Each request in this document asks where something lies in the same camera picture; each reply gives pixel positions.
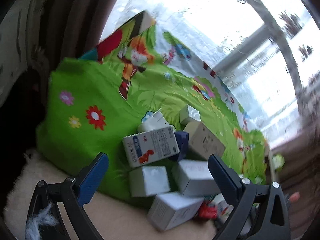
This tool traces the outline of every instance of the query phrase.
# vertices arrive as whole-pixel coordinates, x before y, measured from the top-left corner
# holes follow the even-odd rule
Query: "green fabric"
[[[150,206],[150,198],[131,198],[127,173],[128,165],[122,138],[137,133],[142,117],[148,111],[162,108],[166,120],[182,130],[179,123],[179,111],[186,104],[196,108],[204,124],[226,146],[223,161],[237,173],[241,173],[243,157],[239,153],[237,140],[233,135],[236,128],[243,136],[246,145],[254,145],[247,152],[244,176],[255,180],[257,176],[265,182],[264,138],[260,131],[246,133],[239,127],[237,117],[220,98],[215,87],[205,78],[197,77],[209,86],[216,97],[209,101],[196,93],[192,86],[198,84],[195,79],[186,77],[164,65],[163,57],[155,50],[155,27],[142,35],[148,52],[154,56],[152,63],[142,66],[147,69],[137,73],[131,79],[128,100],[119,94],[124,63],[118,58],[120,45],[103,59],[103,64],[79,59],[64,59],[56,71],[51,74],[48,96],[48,111],[45,121],[37,129],[38,149],[57,167],[69,174],[76,175],[88,165],[99,152],[109,157],[109,169],[100,184],[99,190],[117,199],[134,205]],[[66,104],[60,97],[63,91],[70,92],[73,104]],[[89,123],[89,107],[97,106],[105,116],[103,130]],[[71,127],[70,118],[78,118],[81,125]],[[152,165],[165,165],[169,175],[171,189],[177,187],[172,181],[173,162],[161,160]]]

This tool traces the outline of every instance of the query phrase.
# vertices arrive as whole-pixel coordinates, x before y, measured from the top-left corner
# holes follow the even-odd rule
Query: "pink flower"
[[[59,98],[67,106],[73,105],[73,99],[75,99],[68,91],[61,91]]]

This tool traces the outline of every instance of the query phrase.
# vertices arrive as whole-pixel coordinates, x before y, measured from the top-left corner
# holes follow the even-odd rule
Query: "white fluff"
[[[28,218],[25,240],[41,240],[39,226],[55,226],[58,223],[57,219],[50,214],[51,206],[52,203],[41,210],[38,215]]]

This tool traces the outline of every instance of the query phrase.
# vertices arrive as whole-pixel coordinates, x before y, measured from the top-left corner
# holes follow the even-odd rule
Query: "red cartoon figure on box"
[[[128,99],[128,91],[131,86],[131,78],[139,71],[146,70],[142,65],[144,63],[152,63],[154,56],[149,54],[148,49],[145,46],[146,39],[144,37],[134,37],[130,41],[129,45],[119,51],[118,58],[124,62],[124,69],[122,72],[122,83],[119,87],[119,93],[124,100]],[[130,52],[130,59],[126,58],[127,51]]]
[[[153,150],[147,150],[147,152],[142,155],[141,157],[139,157],[139,162],[141,164],[147,162],[149,160],[149,155],[153,155],[154,154],[154,151]]]

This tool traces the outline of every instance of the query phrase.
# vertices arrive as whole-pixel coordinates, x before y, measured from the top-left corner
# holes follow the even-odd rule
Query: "colorful cartoon print fabric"
[[[249,131],[248,115],[221,79],[160,26],[132,37],[134,29],[133,18],[87,53],[91,60],[66,58],[51,73],[48,112],[37,130],[44,156],[76,175],[105,152],[109,169],[99,190],[149,206],[151,200],[130,197],[131,169],[122,138],[137,133],[139,124],[160,108],[176,130],[183,130],[179,111],[189,104],[226,146],[224,162],[264,183],[265,139],[260,131]],[[167,159],[153,163],[167,167],[171,189],[177,190],[170,172],[173,164]]]

